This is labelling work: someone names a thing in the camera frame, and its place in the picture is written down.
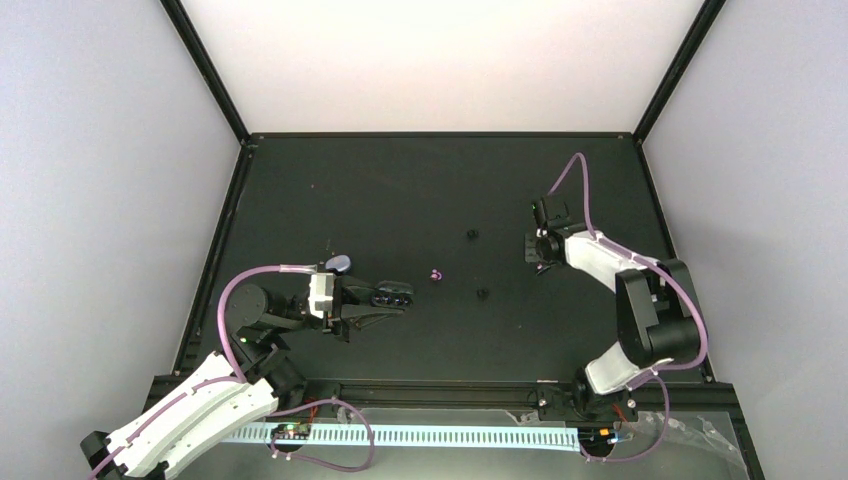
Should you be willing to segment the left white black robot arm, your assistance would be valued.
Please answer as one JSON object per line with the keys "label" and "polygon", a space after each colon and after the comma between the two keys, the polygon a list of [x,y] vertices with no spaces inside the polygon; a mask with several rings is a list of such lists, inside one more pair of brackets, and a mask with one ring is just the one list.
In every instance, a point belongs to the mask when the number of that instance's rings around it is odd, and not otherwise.
{"label": "left white black robot arm", "polygon": [[303,411],[307,380],[284,336],[319,330],[346,342],[352,329],[405,313],[408,283],[376,284],[318,265],[269,265],[236,275],[217,306],[220,349],[152,407],[80,448],[91,479],[174,479],[236,430]]}

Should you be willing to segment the lilac earbud charging case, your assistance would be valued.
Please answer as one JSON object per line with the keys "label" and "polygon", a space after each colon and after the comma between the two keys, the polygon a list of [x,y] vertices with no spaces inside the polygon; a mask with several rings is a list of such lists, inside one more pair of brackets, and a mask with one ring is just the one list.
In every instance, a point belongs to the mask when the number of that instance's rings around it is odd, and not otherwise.
{"label": "lilac earbud charging case", "polygon": [[324,264],[324,269],[340,277],[343,284],[343,293],[345,304],[350,305],[373,305],[386,306],[394,308],[408,308],[413,304],[413,296],[389,296],[389,295],[373,295],[370,297],[358,297],[344,288],[345,278],[356,278],[351,275],[352,260],[347,255],[337,255],[331,257]]}

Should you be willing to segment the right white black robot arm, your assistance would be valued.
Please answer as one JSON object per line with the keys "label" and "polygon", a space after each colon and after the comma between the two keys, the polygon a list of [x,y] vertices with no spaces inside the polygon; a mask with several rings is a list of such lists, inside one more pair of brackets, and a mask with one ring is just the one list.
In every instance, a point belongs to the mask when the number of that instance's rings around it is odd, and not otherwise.
{"label": "right white black robot arm", "polygon": [[657,260],[611,240],[572,216],[563,196],[531,204],[535,229],[525,237],[525,260],[538,273],[557,266],[581,271],[615,297],[616,339],[578,368],[571,384],[572,410],[595,420],[609,404],[663,370],[703,363],[708,334],[688,267]]}

